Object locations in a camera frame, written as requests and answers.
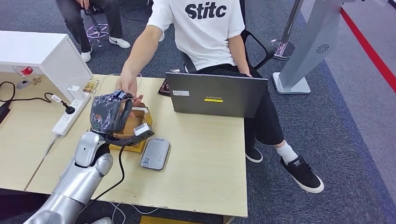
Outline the person's right hand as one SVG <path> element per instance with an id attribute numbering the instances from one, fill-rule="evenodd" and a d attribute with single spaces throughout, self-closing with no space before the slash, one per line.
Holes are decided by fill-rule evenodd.
<path id="1" fill-rule="evenodd" d="M 129 72 L 122 72 L 118 77 L 115 89 L 123 90 L 124 92 L 130 93 L 133 98 L 133 107 L 139 106 L 141 104 L 143 95 L 137 95 L 138 83 L 137 76 L 139 73 L 132 74 Z"/>

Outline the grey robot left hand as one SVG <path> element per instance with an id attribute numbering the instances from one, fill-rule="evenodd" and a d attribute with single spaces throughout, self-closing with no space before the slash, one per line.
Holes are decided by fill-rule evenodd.
<path id="1" fill-rule="evenodd" d="M 92 102 L 91 130 L 97 133 L 118 133 L 126 125 L 133 106 L 133 95 L 123 90 L 95 96 Z"/>

